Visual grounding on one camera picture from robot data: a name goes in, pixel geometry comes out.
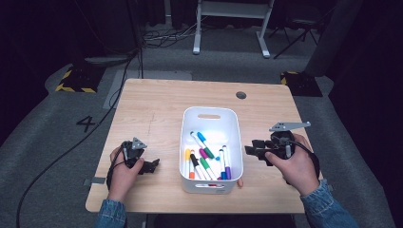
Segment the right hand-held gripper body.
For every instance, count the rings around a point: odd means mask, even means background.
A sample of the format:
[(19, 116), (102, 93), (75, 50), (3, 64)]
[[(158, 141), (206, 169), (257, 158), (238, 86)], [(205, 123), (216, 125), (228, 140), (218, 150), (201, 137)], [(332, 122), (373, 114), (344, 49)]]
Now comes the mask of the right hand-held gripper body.
[(265, 142), (265, 145), (269, 148), (270, 152), (274, 153), (279, 158), (288, 160), (294, 155), (296, 146), (300, 145), (300, 143), (296, 141), (292, 131), (298, 128), (309, 127), (310, 125), (310, 122), (278, 122), (269, 128), (271, 136), (270, 139)]

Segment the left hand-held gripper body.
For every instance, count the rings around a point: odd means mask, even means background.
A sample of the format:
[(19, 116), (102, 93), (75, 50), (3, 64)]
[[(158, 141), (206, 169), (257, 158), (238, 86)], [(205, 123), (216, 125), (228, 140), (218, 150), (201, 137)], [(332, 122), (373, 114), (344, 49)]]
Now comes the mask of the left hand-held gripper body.
[(132, 141), (124, 141), (122, 143), (122, 149), (124, 153), (125, 165), (128, 168), (132, 168), (146, 148), (147, 145), (136, 137), (134, 137)]

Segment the yellow marker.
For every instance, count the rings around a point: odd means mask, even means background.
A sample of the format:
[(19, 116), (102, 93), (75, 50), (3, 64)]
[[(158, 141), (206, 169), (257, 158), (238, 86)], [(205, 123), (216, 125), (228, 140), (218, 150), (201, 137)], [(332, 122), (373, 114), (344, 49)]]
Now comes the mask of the yellow marker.
[(188, 149), (188, 148), (186, 148), (185, 150), (184, 150), (184, 175), (187, 177), (187, 178), (189, 178), (190, 179), (190, 176), (189, 176), (189, 174), (190, 174), (190, 154), (191, 154), (191, 152), (190, 152), (190, 149)]

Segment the purple marker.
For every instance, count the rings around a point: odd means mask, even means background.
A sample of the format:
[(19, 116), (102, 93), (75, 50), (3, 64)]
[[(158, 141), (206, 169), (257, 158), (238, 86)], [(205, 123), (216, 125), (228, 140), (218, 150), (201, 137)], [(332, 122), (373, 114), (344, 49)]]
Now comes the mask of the purple marker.
[(226, 145), (222, 147), (223, 150), (223, 161), (224, 161), (224, 169), (226, 174), (226, 179), (231, 180), (231, 168), (230, 168), (230, 157), (228, 153), (228, 148)]

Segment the black marker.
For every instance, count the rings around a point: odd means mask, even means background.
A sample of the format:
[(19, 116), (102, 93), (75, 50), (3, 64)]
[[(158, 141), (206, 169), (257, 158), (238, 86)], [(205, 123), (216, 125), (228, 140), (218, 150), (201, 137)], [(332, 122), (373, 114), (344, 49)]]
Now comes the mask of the black marker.
[(200, 180), (205, 180), (204, 174), (201, 171), (200, 165), (198, 163), (198, 160), (194, 154), (190, 154), (190, 159), (193, 163), (194, 169), (196, 170), (197, 174), (200, 177)]

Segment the white plastic bin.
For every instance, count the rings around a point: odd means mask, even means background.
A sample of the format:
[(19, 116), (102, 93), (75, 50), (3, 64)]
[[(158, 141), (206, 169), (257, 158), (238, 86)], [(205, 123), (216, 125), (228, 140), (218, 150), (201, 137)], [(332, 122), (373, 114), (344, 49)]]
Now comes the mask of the white plastic bin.
[[(230, 157), (231, 180), (221, 180), (220, 161), (205, 159), (212, 171), (218, 177), (211, 180), (204, 170), (200, 158), (202, 158), (200, 147), (190, 136), (190, 132), (201, 132), (211, 145), (214, 152), (220, 154), (219, 150), (224, 145), (228, 148)], [(204, 174), (205, 180), (200, 180), (195, 170), (195, 179), (191, 180), (184, 175), (184, 150), (188, 148), (193, 151)], [(228, 194), (237, 184), (243, 174), (243, 159), (240, 142), (240, 128), (237, 114), (228, 108), (193, 106), (187, 108), (182, 116), (182, 132), (180, 140), (180, 173), (182, 177), (182, 188), (184, 191), (193, 194)], [(222, 184), (223, 187), (207, 187), (207, 184)]]

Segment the dark green marker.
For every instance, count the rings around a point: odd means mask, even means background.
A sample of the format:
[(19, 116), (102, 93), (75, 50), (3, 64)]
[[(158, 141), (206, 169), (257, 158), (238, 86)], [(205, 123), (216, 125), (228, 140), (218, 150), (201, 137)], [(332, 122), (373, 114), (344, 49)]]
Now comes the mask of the dark green marker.
[(199, 139), (199, 137), (197, 136), (197, 134), (194, 131), (190, 132), (190, 136), (195, 140), (195, 142), (198, 144), (198, 146), (200, 148), (202, 148), (204, 150), (204, 152), (206, 153), (207, 157), (210, 159), (214, 159), (215, 156), (214, 154), (210, 151), (210, 149)]

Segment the light blue marker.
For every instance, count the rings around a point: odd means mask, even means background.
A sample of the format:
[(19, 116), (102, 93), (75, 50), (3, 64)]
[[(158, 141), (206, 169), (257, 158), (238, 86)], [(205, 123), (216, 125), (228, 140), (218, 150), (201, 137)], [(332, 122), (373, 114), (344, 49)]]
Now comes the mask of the light blue marker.
[(219, 161), (220, 160), (220, 154), (217, 152), (214, 152), (211, 149), (211, 145), (210, 143), (207, 141), (207, 139), (203, 136), (203, 134), (201, 132), (197, 132), (197, 136), (199, 137), (199, 139), (210, 149), (210, 151), (214, 154), (215, 158), (214, 160)]

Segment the person's left hand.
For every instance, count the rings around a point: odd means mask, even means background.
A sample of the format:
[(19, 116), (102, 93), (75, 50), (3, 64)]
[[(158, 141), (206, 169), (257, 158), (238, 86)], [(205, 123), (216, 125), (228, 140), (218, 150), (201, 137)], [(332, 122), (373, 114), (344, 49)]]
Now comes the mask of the person's left hand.
[(119, 148), (115, 148), (110, 154), (110, 160), (115, 162), (115, 166), (107, 198), (124, 202), (144, 165), (144, 159), (139, 158), (132, 168), (128, 168), (125, 165), (124, 155), (119, 152)]

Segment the person's right hand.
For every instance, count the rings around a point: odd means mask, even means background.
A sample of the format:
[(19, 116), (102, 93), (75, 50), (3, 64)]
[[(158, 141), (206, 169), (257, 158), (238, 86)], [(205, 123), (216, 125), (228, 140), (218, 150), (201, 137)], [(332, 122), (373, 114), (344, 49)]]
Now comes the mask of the person's right hand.
[(308, 153), (299, 146), (288, 160), (282, 160), (271, 152), (266, 152), (265, 157), (281, 172), (284, 179), (298, 190), (302, 197), (311, 194), (319, 187), (313, 161)]

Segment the black yellow striped base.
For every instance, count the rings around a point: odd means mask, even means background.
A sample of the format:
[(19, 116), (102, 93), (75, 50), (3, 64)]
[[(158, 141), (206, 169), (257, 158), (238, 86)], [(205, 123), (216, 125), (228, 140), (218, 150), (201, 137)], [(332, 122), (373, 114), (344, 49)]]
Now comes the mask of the black yellow striped base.
[(314, 77), (304, 72), (284, 71), (280, 73), (280, 82), (288, 86), (293, 96), (321, 97), (322, 92)]
[(106, 69), (104, 67), (88, 66), (81, 69), (71, 66), (62, 77), (56, 91), (97, 93)]

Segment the grey tape strip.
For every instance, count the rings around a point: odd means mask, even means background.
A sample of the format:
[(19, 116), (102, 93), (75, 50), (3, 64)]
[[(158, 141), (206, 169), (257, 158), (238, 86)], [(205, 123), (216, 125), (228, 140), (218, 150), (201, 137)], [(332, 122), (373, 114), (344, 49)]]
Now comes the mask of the grey tape strip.
[(105, 181), (106, 178), (99, 178), (99, 177), (84, 179), (83, 186), (91, 186), (92, 184), (104, 184)]

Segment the grey stand base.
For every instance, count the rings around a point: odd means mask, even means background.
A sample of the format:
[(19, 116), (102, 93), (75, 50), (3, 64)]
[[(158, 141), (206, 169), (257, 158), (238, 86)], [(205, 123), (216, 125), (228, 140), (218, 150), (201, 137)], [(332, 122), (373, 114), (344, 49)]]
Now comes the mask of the grey stand base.
[(109, 57), (88, 57), (86, 61), (95, 66), (116, 66), (126, 63), (129, 60), (126, 56), (109, 56)]

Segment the dark grey column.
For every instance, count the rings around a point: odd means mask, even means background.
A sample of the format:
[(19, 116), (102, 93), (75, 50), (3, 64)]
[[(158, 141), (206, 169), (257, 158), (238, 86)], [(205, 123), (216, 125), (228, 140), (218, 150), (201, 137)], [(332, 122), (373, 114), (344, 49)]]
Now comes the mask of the dark grey column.
[(310, 77), (324, 76), (335, 59), (349, 29), (360, 11), (363, 0), (337, 0), (328, 27), (311, 56), (304, 73)]

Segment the black tripod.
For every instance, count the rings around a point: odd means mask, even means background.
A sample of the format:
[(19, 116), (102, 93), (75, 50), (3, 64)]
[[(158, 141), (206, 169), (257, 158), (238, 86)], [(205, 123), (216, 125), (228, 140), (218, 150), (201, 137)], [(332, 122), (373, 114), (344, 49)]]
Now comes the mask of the black tripod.
[[(317, 44), (318, 40), (315, 38), (314, 34), (312, 33), (313, 29), (322, 29), (324, 26), (322, 20), (317, 16), (303, 16), (303, 15), (296, 15), (288, 13), (285, 17), (285, 22), (279, 27), (276, 28), (272, 35), (274, 35), (279, 29), (283, 29), (288, 45), (284, 47), (279, 53), (274, 56), (274, 59), (277, 59), (282, 53), (288, 50), (292, 45), (294, 45), (299, 40), (304, 40), (307, 34), (310, 34), (314, 40), (314, 43)], [(289, 39), (287, 29), (302, 29), (303, 32), (295, 38), (293, 41)]]

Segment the white metal desk frame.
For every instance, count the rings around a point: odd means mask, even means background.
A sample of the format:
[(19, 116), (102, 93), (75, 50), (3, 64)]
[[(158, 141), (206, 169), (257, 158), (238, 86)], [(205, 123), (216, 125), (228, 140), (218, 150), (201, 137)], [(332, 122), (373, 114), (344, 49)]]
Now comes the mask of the white metal desk frame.
[(270, 19), (272, 7), (270, 4), (233, 3), (233, 2), (213, 2), (210, 0), (198, 0), (196, 11), (196, 33), (194, 38), (193, 53), (198, 55), (201, 52), (202, 40), (202, 17), (220, 16), (247, 19), (261, 19), (260, 31), (256, 32), (261, 54), (264, 58), (271, 56), (266, 46), (264, 35)]

